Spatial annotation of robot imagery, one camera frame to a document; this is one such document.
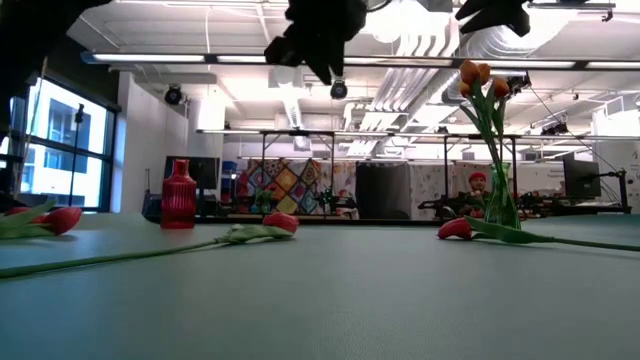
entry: computer monitor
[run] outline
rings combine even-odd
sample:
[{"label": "computer monitor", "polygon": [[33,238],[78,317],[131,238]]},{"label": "computer monitor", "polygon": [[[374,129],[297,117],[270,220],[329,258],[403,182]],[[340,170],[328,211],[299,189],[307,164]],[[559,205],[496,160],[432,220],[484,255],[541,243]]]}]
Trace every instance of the computer monitor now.
[{"label": "computer monitor", "polygon": [[198,189],[216,190],[220,173],[220,158],[193,156],[167,156],[164,178],[171,176],[174,160],[189,160],[189,176],[198,183]]},{"label": "computer monitor", "polygon": [[602,195],[600,168],[597,162],[579,161],[573,155],[562,159],[564,165],[564,187],[566,196],[578,199],[592,199]]}]

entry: colorful quilt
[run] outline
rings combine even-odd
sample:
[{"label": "colorful quilt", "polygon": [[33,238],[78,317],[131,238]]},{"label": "colorful quilt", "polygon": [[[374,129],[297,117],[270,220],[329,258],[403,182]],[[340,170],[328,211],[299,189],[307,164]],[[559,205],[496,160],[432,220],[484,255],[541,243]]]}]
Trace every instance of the colorful quilt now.
[{"label": "colorful quilt", "polygon": [[[316,200],[331,185],[331,163],[315,160],[266,160],[264,175],[260,160],[249,160],[238,179],[238,196],[253,196],[256,189],[272,191],[276,210],[288,214],[323,214]],[[334,164],[334,194],[355,194],[355,163]]]}]

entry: red hat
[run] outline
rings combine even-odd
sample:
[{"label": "red hat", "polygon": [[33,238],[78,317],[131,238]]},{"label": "red hat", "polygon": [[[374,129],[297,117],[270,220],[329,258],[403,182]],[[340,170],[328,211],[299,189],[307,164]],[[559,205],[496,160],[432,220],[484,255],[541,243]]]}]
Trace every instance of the red hat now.
[{"label": "red hat", "polygon": [[469,176],[469,182],[471,182],[471,181],[473,181],[475,179],[482,179],[484,181],[487,181],[487,175],[485,175],[484,173],[481,173],[479,171],[476,171],[473,174],[471,174],[471,176]]}]

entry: table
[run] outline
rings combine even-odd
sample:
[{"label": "table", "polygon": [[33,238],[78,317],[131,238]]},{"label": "table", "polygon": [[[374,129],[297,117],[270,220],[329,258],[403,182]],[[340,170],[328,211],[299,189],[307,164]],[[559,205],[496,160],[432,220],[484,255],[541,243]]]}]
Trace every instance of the table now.
[{"label": "table", "polygon": [[[524,226],[637,244],[639,220]],[[138,215],[88,215],[57,241],[3,242],[0,267],[176,246],[227,229],[162,232]],[[640,358],[640,255],[446,242],[436,230],[303,226],[291,242],[0,280],[0,359]]]}]

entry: red glass bottle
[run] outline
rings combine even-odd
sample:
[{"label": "red glass bottle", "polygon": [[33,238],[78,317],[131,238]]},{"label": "red glass bottle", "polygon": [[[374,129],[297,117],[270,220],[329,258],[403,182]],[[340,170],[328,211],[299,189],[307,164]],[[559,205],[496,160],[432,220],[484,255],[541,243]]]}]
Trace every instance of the red glass bottle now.
[{"label": "red glass bottle", "polygon": [[174,160],[173,173],[162,183],[163,229],[191,229],[196,222],[196,182],[189,176],[189,160]]}]

